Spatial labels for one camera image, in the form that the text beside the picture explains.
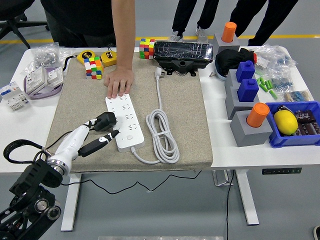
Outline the person's left hand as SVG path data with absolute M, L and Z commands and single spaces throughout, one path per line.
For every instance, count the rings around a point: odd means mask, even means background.
M 108 73 L 104 79 L 104 85 L 107 87 L 107 98 L 116 98 L 129 94 L 131 86 L 134 83 L 134 73 L 131 68 L 117 66 L 115 70 Z

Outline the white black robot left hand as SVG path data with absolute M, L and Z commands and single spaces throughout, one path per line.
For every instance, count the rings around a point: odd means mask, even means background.
M 73 160 L 78 156 L 86 157 L 100 150 L 119 134 L 118 130 L 113 130 L 107 135 L 83 145 L 91 127 L 97 123 L 98 119 L 94 118 L 73 130 L 64 138 L 55 154 L 49 157 L 47 164 L 62 176 L 68 175 L 72 168 Z

